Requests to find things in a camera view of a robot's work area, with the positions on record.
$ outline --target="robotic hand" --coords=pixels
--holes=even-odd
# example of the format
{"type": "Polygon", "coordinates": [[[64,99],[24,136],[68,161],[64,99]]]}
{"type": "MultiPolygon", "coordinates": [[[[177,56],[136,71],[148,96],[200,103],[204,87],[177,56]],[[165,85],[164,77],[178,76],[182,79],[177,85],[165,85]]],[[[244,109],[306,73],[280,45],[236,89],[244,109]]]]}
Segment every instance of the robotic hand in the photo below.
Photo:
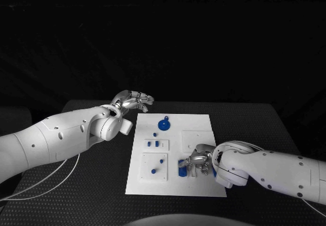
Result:
{"type": "Polygon", "coordinates": [[[252,176],[269,190],[326,205],[324,161],[266,151],[243,141],[230,141],[217,147],[200,144],[179,167],[194,164],[205,175],[213,165],[217,171],[215,181],[227,188],[234,184],[246,186],[252,176]]]}
{"type": "Polygon", "coordinates": [[[129,134],[133,123],[123,118],[130,109],[148,112],[153,97],[125,90],[112,104],[57,114],[21,132],[0,137],[0,183],[35,166],[63,161],[119,132],[129,134]]]}

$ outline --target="mechanical arm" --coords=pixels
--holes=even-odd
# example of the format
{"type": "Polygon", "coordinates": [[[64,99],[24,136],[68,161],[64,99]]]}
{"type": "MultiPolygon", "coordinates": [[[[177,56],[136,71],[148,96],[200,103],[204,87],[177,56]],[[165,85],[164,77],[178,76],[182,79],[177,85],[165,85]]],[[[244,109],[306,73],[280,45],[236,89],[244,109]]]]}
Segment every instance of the mechanical arm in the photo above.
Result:
{"type": "Polygon", "coordinates": [[[130,109],[148,112],[153,97],[125,90],[112,104],[57,114],[24,131],[0,137],[0,183],[28,169],[63,161],[119,132],[129,134],[133,123],[123,118],[130,109]]]}
{"type": "Polygon", "coordinates": [[[231,188],[246,186],[249,176],[265,188],[326,205],[326,162],[275,151],[243,141],[217,147],[200,144],[179,167],[195,164],[208,174],[217,171],[215,181],[231,188]]]}

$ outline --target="gray fabric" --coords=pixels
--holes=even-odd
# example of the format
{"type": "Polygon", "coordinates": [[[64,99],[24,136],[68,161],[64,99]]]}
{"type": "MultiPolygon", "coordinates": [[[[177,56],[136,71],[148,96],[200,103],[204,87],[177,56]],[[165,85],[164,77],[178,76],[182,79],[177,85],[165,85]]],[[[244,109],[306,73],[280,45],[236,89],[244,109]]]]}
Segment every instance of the gray fabric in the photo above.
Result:
{"type": "MultiPolygon", "coordinates": [[[[107,103],[110,101],[70,101],[64,112],[107,103]]],[[[272,105],[155,102],[149,110],[149,113],[210,114],[217,144],[243,140],[269,150],[299,154],[272,105]]],[[[138,113],[140,111],[133,110],[126,115],[135,124],[138,113]]],[[[220,216],[254,225],[326,225],[326,219],[301,199],[269,191],[252,178],[247,186],[227,190],[228,198],[126,195],[135,127],[129,136],[119,134],[81,154],[76,172],[55,191],[34,200],[9,202],[2,225],[120,226],[138,219],[175,213],[220,216]]],[[[68,175],[76,160],[77,157],[70,159],[51,179],[21,197],[50,190],[68,175]]],[[[31,169],[18,191],[35,184],[58,165],[31,169]]],[[[314,206],[326,212],[324,205],[314,206]]]]}

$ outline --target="table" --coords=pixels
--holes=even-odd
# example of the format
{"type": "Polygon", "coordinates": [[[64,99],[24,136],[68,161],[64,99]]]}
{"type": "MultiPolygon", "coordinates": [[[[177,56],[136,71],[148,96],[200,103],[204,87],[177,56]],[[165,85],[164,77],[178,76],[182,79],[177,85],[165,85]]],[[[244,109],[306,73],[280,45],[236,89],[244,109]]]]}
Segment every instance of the table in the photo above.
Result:
{"type": "MultiPolygon", "coordinates": [[[[110,103],[73,100],[64,112],[110,103]]],[[[267,150],[301,154],[269,104],[155,102],[149,113],[210,114],[217,144],[243,140],[267,150]]],[[[136,124],[139,110],[126,115],[136,124]]],[[[228,198],[126,195],[135,127],[110,142],[96,144],[81,154],[70,179],[47,195],[26,201],[11,201],[5,207],[2,225],[112,225],[120,226],[149,216],[194,213],[220,216],[254,225],[326,225],[324,218],[295,197],[269,191],[250,178],[244,187],[227,189],[228,198]]],[[[58,173],[19,197],[50,190],[68,175],[77,157],[58,173]]],[[[31,169],[16,191],[35,184],[58,167],[58,163],[31,169]]],[[[326,206],[314,206],[326,212],[326,206]]]]}

